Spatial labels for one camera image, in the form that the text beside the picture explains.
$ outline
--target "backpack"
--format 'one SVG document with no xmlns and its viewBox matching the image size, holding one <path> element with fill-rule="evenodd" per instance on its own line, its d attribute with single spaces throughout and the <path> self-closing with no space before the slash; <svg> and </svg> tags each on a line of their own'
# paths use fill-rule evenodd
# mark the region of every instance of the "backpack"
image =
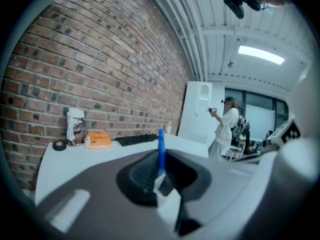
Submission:
<svg viewBox="0 0 320 240">
<path fill-rule="evenodd" d="M 236 126 L 231 129 L 232 139 L 237 140 L 240 135 L 247 135 L 249 129 L 249 120 L 245 119 L 242 115 L 239 115 L 239 119 Z"/>
</svg>

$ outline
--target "black keyboard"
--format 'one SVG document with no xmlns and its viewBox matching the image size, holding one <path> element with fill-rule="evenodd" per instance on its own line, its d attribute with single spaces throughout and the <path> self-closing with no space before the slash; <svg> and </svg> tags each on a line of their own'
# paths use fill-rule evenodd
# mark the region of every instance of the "black keyboard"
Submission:
<svg viewBox="0 0 320 240">
<path fill-rule="evenodd" d="M 157 140 L 157 139 L 158 139 L 158 136 L 156 134 L 144 134 L 144 135 L 137 135 L 137 136 L 115 138 L 115 140 L 118 141 L 123 147 L 144 143 L 144 142 L 153 142 L 154 140 Z"/>
</svg>

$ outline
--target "orange object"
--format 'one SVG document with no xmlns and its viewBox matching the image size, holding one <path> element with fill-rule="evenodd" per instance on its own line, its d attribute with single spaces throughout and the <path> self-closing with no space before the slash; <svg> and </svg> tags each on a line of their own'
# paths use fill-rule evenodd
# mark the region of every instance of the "orange object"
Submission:
<svg viewBox="0 0 320 240">
<path fill-rule="evenodd" d="M 88 149 L 101 149 L 112 145 L 109 134 L 104 131 L 91 131 L 85 138 Z"/>
</svg>

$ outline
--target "woman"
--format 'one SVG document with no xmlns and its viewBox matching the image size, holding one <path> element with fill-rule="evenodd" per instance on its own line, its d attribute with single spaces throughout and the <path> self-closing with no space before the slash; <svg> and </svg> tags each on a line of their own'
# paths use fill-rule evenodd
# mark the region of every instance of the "woman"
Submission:
<svg viewBox="0 0 320 240">
<path fill-rule="evenodd" d="M 233 97 L 227 97 L 224 101 L 224 110 L 227 111 L 223 117 L 217 115 L 216 110 L 211 111 L 211 115 L 220 122 L 215 131 L 215 139 L 209 148 L 209 157 L 220 159 L 231 146 L 232 132 L 231 128 L 235 127 L 239 120 L 239 106 Z"/>
</svg>

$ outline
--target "light fixture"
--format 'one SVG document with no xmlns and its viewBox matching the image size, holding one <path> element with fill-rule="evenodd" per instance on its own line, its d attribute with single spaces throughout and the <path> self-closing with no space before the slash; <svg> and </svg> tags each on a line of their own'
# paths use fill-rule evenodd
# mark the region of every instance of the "light fixture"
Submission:
<svg viewBox="0 0 320 240">
<path fill-rule="evenodd" d="M 282 58 L 278 55 L 275 55 L 271 52 L 268 52 L 265 50 L 260 50 L 260 49 L 249 47 L 249 46 L 245 46 L 245 45 L 240 45 L 238 53 L 258 57 L 258 58 L 276 63 L 278 65 L 281 65 L 285 61 L 284 58 Z"/>
</svg>

